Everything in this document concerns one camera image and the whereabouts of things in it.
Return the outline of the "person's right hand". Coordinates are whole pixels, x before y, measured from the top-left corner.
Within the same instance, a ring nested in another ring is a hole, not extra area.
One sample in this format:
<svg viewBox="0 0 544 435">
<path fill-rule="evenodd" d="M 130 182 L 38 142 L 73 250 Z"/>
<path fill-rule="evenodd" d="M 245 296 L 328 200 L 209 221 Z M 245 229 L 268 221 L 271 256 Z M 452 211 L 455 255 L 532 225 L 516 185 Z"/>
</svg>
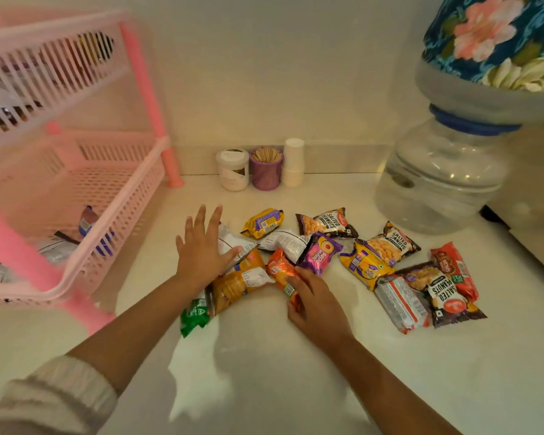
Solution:
<svg viewBox="0 0 544 435">
<path fill-rule="evenodd" d="M 302 326 L 297 327 L 327 357 L 334 359 L 347 344 L 355 341 L 348 318 L 326 282 L 309 270 L 297 268 L 304 282 L 288 281 L 304 305 Z"/>
</svg>

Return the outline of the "person's left hand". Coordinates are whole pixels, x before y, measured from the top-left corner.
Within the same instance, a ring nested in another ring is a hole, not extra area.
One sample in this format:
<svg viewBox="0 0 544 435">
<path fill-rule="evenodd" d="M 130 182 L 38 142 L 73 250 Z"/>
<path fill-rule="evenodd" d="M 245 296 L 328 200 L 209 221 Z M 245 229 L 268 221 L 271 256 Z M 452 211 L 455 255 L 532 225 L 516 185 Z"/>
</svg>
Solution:
<svg viewBox="0 0 544 435">
<path fill-rule="evenodd" d="M 195 241 L 195 218 L 189 216 L 184 226 L 184 264 L 177 265 L 175 275 L 179 283 L 193 298 L 205 289 L 216 277 L 224 273 L 222 255 L 218 250 L 218 230 L 223 206 L 218 205 L 211 218 L 205 221 L 208 244 L 198 245 Z"/>
</svg>

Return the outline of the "person's right forearm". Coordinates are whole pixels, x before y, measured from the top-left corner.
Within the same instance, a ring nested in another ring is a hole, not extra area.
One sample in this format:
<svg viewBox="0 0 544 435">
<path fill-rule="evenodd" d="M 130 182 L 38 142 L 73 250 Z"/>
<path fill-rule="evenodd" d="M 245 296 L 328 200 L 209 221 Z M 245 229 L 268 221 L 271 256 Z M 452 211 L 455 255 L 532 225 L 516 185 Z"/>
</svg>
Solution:
<svg viewBox="0 0 544 435">
<path fill-rule="evenodd" d="M 354 336 L 342 337 L 323 351 L 383 435 L 462 435 Z"/>
</svg>

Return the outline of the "yellow orange snack packet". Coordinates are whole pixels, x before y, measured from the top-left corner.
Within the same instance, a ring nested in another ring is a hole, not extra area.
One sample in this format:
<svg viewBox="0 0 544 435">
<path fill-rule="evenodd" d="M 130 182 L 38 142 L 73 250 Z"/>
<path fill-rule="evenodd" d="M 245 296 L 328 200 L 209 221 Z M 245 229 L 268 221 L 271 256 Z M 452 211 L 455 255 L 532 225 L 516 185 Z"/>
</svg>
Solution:
<svg viewBox="0 0 544 435">
<path fill-rule="evenodd" d="M 239 263 L 211 283 L 213 314 L 218 315 L 242 296 L 273 284 L 275 280 L 268 275 L 261 252 L 252 249 Z"/>
</svg>

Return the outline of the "silver white snack packet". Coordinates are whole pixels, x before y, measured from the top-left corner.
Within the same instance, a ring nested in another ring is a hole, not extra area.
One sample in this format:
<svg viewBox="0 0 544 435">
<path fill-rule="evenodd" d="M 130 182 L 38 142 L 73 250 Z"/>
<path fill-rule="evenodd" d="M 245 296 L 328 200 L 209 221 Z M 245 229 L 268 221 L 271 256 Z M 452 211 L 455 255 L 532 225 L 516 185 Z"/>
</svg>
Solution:
<svg viewBox="0 0 544 435">
<path fill-rule="evenodd" d="M 257 248 L 269 253 L 282 249 L 292 264 L 298 264 L 311 240 L 312 234 L 300 235 L 291 229 L 279 228 L 259 240 Z"/>
</svg>

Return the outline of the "pink purple snack packet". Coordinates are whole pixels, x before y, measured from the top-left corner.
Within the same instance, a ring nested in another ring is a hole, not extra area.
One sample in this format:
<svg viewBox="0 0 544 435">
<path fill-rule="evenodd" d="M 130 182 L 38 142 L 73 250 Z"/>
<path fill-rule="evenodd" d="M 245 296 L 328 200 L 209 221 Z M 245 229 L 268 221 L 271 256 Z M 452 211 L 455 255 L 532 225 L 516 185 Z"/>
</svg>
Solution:
<svg viewBox="0 0 544 435">
<path fill-rule="evenodd" d="M 306 269 L 317 276 L 321 276 L 328 268 L 333 257 L 343 251 L 343 245 L 331 239 L 324 233 L 312 234 L 311 240 L 304 254 L 299 258 L 298 268 Z"/>
</svg>

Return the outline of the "white lidded jar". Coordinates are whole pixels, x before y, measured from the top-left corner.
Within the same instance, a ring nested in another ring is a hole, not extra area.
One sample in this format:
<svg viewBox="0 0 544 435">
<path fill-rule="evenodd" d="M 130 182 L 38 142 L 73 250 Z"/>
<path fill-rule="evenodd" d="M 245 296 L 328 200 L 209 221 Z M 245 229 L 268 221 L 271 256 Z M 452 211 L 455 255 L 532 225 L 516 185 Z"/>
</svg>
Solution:
<svg viewBox="0 0 544 435">
<path fill-rule="evenodd" d="M 219 180 L 222 187 L 231 192 L 242 191 L 249 184 L 249 153 L 232 148 L 216 155 Z"/>
</svg>

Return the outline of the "large yellow purple snack packet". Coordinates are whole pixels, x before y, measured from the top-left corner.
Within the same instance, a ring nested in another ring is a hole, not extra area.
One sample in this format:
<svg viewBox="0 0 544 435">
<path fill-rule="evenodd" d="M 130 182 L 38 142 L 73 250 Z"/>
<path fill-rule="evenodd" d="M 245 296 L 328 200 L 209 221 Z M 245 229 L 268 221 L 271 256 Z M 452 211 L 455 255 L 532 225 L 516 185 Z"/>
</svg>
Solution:
<svg viewBox="0 0 544 435">
<path fill-rule="evenodd" d="M 395 272 L 364 240 L 356 239 L 351 251 L 339 253 L 339 260 L 371 292 L 375 291 L 377 282 L 382 277 Z"/>
</svg>

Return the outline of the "brown peanut packet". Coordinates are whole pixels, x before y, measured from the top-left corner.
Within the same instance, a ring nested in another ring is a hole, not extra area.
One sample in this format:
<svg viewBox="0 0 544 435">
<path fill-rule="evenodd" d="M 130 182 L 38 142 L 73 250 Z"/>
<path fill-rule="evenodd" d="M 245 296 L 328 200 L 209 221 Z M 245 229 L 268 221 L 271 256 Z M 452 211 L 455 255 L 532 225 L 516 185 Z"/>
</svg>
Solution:
<svg viewBox="0 0 544 435">
<path fill-rule="evenodd" d="M 397 270 L 396 274 L 426 300 L 435 329 L 487 318 L 479 307 L 458 292 L 457 286 L 431 261 Z"/>
<path fill-rule="evenodd" d="M 330 238 L 356 239 L 359 237 L 355 227 L 346 219 L 345 207 L 325 211 L 315 217 L 297 213 L 296 220 L 300 235 L 322 233 Z"/>
<path fill-rule="evenodd" d="M 381 233 L 365 241 L 365 244 L 391 267 L 422 249 L 390 220 L 386 222 Z"/>
</svg>

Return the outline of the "blue packet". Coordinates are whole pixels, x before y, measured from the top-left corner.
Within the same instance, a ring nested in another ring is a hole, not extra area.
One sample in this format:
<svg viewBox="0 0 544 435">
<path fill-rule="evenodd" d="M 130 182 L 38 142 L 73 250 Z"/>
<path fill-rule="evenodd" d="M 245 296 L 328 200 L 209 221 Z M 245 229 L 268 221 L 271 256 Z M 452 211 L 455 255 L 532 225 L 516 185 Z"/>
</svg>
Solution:
<svg viewBox="0 0 544 435">
<path fill-rule="evenodd" d="M 96 222 L 98 222 L 99 216 L 94 211 L 91 205 L 86 205 L 81 213 L 81 218 L 78 225 L 78 231 L 82 238 L 85 238 L 87 234 L 92 230 Z M 96 246 L 96 251 L 103 257 L 113 256 L 111 245 L 115 232 L 112 228 L 109 228 L 104 234 L 103 239 L 100 240 L 99 245 Z"/>
</svg>

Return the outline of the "white red biscuit packet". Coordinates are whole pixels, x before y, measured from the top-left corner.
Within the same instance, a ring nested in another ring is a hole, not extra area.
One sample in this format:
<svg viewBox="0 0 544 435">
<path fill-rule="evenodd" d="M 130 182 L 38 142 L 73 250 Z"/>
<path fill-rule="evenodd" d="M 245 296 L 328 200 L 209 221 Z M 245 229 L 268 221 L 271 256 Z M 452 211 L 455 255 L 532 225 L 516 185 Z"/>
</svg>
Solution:
<svg viewBox="0 0 544 435">
<path fill-rule="evenodd" d="M 379 278 L 374 293 L 393 325 L 402 334 L 433 327 L 426 300 L 402 276 L 392 274 Z"/>
</svg>

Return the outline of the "white knit sleeve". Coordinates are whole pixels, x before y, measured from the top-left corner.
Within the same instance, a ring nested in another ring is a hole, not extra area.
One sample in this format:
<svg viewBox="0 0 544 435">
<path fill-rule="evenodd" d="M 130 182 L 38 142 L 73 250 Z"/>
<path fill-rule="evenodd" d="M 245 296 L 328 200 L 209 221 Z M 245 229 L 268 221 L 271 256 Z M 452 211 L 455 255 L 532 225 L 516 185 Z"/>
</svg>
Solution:
<svg viewBox="0 0 544 435">
<path fill-rule="evenodd" d="M 0 397 L 0 435 L 97 435 L 118 398 L 90 364 L 59 356 L 6 384 Z"/>
</svg>

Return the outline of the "blue bottle collar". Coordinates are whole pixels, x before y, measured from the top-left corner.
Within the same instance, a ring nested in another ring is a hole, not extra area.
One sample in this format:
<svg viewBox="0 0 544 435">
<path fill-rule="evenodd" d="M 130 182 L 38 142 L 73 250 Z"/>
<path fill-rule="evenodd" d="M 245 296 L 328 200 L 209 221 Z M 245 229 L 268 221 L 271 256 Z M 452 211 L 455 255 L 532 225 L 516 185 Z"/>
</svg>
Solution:
<svg viewBox="0 0 544 435">
<path fill-rule="evenodd" d="M 502 134 L 518 131 L 521 124 L 486 124 L 461 118 L 443 111 L 434 104 L 429 104 L 429 111 L 435 120 L 443 126 L 473 136 L 497 137 Z"/>
</svg>

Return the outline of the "clear water bottle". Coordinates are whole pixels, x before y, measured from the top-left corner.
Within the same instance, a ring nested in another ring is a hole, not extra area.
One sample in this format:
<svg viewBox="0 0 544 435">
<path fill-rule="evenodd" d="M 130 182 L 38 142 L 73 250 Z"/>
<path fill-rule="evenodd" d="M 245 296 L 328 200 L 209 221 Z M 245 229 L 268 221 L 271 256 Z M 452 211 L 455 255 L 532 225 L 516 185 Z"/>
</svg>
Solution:
<svg viewBox="0 0 544 435">
<path fill-rule="evenodd" d="M 429 104 L 461 118 L 486 124 L 544 124 L 544 92 L 480 85 L 422 60 L 416 66 L 415 82 Z"/>
</svg>

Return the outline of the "floral cloth cover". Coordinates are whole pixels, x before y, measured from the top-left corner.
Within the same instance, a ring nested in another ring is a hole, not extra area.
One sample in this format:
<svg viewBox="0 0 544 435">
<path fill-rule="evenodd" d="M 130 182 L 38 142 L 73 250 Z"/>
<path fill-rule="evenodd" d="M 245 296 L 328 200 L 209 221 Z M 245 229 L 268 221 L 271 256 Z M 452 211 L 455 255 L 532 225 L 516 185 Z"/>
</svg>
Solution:
<svg viewBox="0 0 544 435">
<path fill-rule="evenodd" d="M 443 0 L 421 58 L 475 84 L 544 93 L 544 0 Z"/>
</svg>

